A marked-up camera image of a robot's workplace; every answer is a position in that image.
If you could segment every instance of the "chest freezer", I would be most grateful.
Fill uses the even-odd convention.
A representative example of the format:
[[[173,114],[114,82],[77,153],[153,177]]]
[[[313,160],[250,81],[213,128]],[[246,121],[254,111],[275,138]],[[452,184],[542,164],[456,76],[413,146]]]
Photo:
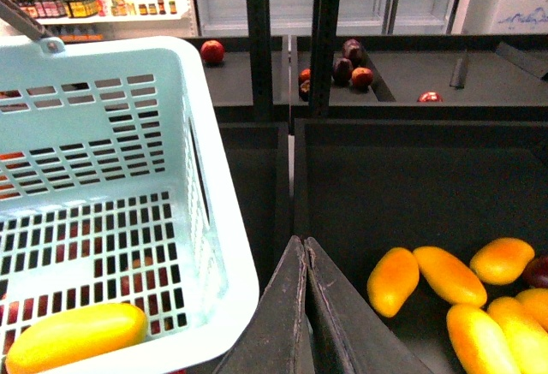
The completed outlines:
[[[548,0],[470,0],[464,33],[548,33]]]

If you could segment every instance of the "basket grid holes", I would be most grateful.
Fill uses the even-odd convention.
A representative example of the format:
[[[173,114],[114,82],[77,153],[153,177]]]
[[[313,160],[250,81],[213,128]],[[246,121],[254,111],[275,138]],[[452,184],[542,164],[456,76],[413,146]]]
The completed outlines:
[[[162,192],[0,222],[3,355],[38,318],[106,300],[145,311],[150,337],[187,325],[172,216]],[[15,273],[86,257],[93,281],[10,301]]]
[[[128,77],[129,88],[122,86],[118,78],[95,81],[114,139],[1,154],[0,200],[165,171],[158,101],[148,98],[157,91],[155,86],[141,87],[154,81],[153,74]],[[78,91],[91,92],[91,87],[86,82],[62,85],[63,101],[70,105],[94,102],[97,95],[74,95]],[[25,95],[19,90],[0,92],[0,112],[64,104],[59,98],[43,100],[52,95],[57,96],[53,86],[29,88]]]

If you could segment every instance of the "mango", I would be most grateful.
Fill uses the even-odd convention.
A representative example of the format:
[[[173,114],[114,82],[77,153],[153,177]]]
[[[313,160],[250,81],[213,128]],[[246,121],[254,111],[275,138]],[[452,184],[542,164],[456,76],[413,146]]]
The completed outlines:
[[[33,374],[139,344],[145,313],[130,304],[99,304],[39,320],[14,342],[6,356],[9,374]]]
[[[487,307],[487,313],[503,329],[521,374],[546,374],[548,333],[521,303],[512,297],[500,297]]]
[[[468,304],[452,306],[447,330],[467,374],[520,374],[503,331],[483,310]]]
[[[407,249],[395,247],[377,263],[367,279],[367,295],[376,312],[394,317],[419,284],[419,265]]]
[[[413,255],[430,287],[450,304],[481,307],[487,292],[479,278],[457,257],[435,246],[415,248]]]
[[[470,268],[482,282],[502,286],[517,280],[533,258],[534,250],[528,243],[502,237],[479,249],[470,260]]]
[[[548,288],[530,288],[515,298],[548,331]]]

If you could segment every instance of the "fruit display bin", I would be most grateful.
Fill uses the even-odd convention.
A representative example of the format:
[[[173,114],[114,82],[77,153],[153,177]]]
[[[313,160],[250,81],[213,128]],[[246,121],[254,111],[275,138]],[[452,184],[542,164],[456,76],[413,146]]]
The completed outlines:
[[[288,124],[221,123],[219,130],[262,295],[291,235]],[[220,361],[187,374],[211,374]]]
[[[223,63],[204,64],[205,78],[219,122],[253,122],[253,86],[249,38],[216,38],[225,49]],[[196,49],[208,39],[187,39]],[[289,119],[288,37],[271,38],[273,117],[276,122]]]
[[[56,372],[225,352],[259,285],[198,52],[166,37],[0,45],[3,356],[41,318],[103,302],[143,309],[146,340]]]
[[[366,300],[367,278],[395,246],[439,246],[468,264],[513,236],[547,253],[547,140],[542,122],[297,119],[295,233],[313,236]],[[489,304],[526,285],[485,287]],[[449,307],[421,277],[382,321],[434,373],[463,374]]]
[[[347,39],[337,37],[336,47]],[[548,39],[520,36],[368,36],[364,65],[376,74],[366,92],[332,86],[329,116],[443,120],[548,120],[548,81],[497,53],[501,42],[522,50],[548,71]],[[291,69],[292,116],[309,117],[299,99],[298,74],[310,63],[309,37],[295,37],[297,69]],[[468,54],[463,88],[450,85],[456,64]],[[341,50],[335,52],[335,58]],[[442,103],[418,103],[424,92],[438,92]]]

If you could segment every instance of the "black shelf divider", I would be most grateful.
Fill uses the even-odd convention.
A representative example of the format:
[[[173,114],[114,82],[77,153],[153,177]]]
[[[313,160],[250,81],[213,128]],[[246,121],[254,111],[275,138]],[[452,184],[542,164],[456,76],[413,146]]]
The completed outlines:
[[[327,116],[331,89],[331,64],[337,36],[340,0],[314,0],[310,100],[312,116]]]
[[[256,122],[272,121],[271,20],[269,0],[247,0],[247,27]]]

